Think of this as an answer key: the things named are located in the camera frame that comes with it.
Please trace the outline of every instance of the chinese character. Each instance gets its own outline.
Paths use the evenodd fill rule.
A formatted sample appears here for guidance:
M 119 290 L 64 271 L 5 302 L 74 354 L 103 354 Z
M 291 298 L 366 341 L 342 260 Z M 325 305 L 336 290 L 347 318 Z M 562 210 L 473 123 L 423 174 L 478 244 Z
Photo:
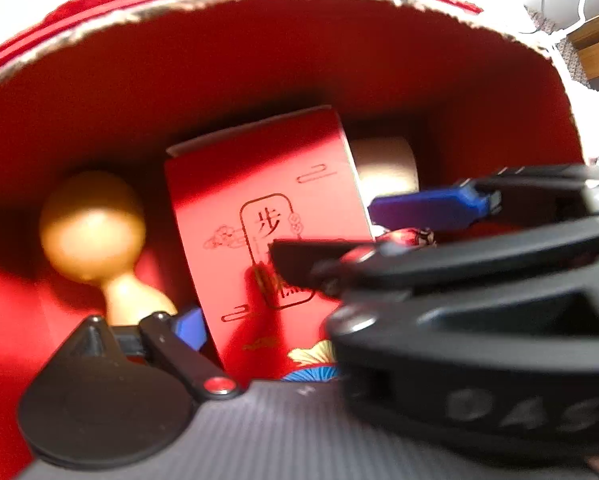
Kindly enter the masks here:
M 258 234 L 262 234 L 262 231 L 264 231 L 264 229 L 266 229 L 267 225 L 268 225 L 269 231 L 265 235 L 262 235 L 262 238 L 266 238 L 268 235 L 273 233 L 273 231 L 275 231 L 277 229 L 277 226 L 280 224 L 279 220 L 275 220 L 275 222 L 273 222 L 273 220 L 276 218 L 279 218 L 280 216 L 282 216 L 282 215 L 279 214 L 277 212 L 277 210 L 275 210 L 275 209 L 271 209 L 269 211 L 269 209 L 267 207 L 265 207 L 263 213 L 260 211 L 259 212 L 259 220 L 257 220 L 257 222 L 260 222 L 260 224 L 261 224 Z

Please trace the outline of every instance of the white cable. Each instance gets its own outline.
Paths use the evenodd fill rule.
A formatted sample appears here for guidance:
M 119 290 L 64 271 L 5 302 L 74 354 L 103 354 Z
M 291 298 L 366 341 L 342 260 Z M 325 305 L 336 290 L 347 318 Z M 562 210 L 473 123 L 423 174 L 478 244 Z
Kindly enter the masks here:
M 564 61 L 564 58 L 559 53 L 556 47 L 557 43 L 553 43 L 551 35 L 545 33 L 543 30 L 536 32 L 535 37 L 537 37 L 541 41 L 541 43 L 543 43 L 544 46 L 547 48 L 548 53 L 550 54 L 550 57 L 553 60 L 553 65 L 555 66 L 562 81 L 564 82 L 564 85 L 566 85 L 568 81 L 572 80 L 572 78 L 570 72 L 568 71 L 566 61 Z
M 561 30 L 556 30 L 555 32 L 550 34 L 550 38 L 555 44 L 558 44 L 571 32 L 577 30 L 584 24 L 584 22 L 586 21 L 586 16 L 583 13 L 583 6 L 585 5 L 585 3 L 586 0 L 580 0 L 579 4 L 577 5 L 577 15 L 579 16 L 579 20 L 573 23 L 570 27 L 563 28 Z

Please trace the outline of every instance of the red gift box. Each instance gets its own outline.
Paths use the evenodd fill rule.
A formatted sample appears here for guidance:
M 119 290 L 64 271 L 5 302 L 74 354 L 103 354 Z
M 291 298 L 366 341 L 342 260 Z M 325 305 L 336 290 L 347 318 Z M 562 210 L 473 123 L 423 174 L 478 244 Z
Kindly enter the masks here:
M 533 38 L 456 0 L 74 0 L 0 45 L 0 480 L 30 460 L 17 401 L 101 312 L 49 269 L 40 204 L 83 168 L 140 194 L 138 277 L 195 300 L 163 176 L 192 134 L 332 104 L 350 138 L 406 137 L 422 187 L 581 162 L 564 87 Z

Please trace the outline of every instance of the wooden figure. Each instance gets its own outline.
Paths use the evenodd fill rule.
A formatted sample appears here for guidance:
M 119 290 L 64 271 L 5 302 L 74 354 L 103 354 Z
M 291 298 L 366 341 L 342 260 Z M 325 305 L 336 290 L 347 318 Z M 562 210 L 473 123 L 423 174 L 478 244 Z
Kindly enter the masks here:
M 86 171 L 46 200 L 40 239 L 51 265 L 66 278 L 102 289 L 110 325 L 135 325 L 158 310 L 176 314 L 160 291 L 135 277 L 146 225 L 140 201 L 119 177 Z

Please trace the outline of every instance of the red box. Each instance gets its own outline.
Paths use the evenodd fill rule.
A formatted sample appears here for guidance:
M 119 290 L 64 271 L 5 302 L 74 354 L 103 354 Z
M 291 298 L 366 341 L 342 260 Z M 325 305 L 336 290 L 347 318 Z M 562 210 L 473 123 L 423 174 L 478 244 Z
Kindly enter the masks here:
M 49 267 L 37 239 L 41 204 L 68 174 L 113 170 L 137 190 L 137 276 L 184 306 L 194 291 L 163 176 L 182 132 L 332 104 L 350 139 L 404 137 L 422 187 L 583 161 L 545 51 L 465 2 L 71 0 L 48 11 L 0 45 L 0 480 L 31 458 L 21 394 L 104 309 L 99 291 Z
M 195 289 L 227 372 L 248 383 L 328 364 L 327 344 L 308 362 L 289 352 L 325 339 L 321 325 L 337 301 L 284 284 L 268 244 L 294 237 L 372 239 L 337 113 L 303 110 L 169 152 L 187 152 L 167 161 L 166 177 Z

